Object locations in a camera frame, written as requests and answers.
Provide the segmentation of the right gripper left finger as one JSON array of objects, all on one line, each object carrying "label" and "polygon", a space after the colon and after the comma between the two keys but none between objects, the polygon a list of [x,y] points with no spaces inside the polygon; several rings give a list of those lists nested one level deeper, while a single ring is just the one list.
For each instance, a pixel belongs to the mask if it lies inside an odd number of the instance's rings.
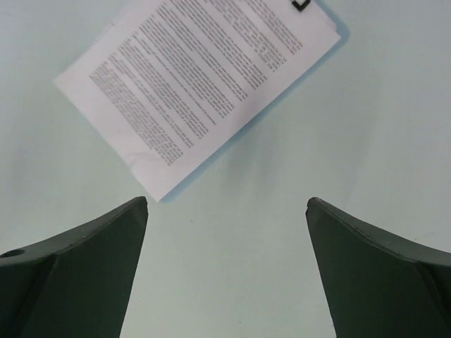
[{"label": "right gripper left finger", "polygon": [[119,337],[148,220],[136,197],[1,255],[2,337]]}]

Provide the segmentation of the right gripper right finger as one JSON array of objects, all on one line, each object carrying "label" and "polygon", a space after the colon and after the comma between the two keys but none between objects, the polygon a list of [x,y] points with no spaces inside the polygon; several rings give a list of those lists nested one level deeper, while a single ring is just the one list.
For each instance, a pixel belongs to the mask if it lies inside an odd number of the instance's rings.
[{"label": "right gripper right finger", "polygon": [[306,211],[337,337],[449,337],[450,254],[314,197]]}]

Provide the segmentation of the white paper sheet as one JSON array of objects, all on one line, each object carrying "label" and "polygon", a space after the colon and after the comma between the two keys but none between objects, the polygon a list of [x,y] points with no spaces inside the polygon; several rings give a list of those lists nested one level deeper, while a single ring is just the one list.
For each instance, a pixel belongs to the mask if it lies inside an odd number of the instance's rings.
[{"label": "white paper sheet", "polygon": [[339,41],[314,1],[132,1],[55,85],[160,201]]}]

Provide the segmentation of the metal clipboard clip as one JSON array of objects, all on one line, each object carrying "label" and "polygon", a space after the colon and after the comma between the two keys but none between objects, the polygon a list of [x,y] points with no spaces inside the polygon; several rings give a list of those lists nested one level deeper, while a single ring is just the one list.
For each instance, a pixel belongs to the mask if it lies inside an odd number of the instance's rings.
[{"label": "metal clipboard clip", "polygon": [[311,0],[292,0],[291,4],[301,13],[302,11],[304,11],[309,4],[311,3]]}]

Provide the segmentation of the printed paper sheet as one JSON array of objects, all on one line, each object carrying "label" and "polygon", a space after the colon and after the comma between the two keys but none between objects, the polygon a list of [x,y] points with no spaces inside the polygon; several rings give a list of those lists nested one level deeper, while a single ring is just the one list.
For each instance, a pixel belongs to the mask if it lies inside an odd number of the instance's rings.
[{"label": "printed paper sheet", "polygon": [[329,7],[327,7],[324,1],[316,1],[316,5],[318,6],[319,16],[321,17],[321,19],[330,28],[332,28],[339,35],[339,37],[342,37],[338,24],[333,18],[333,12],[329,9]]}]

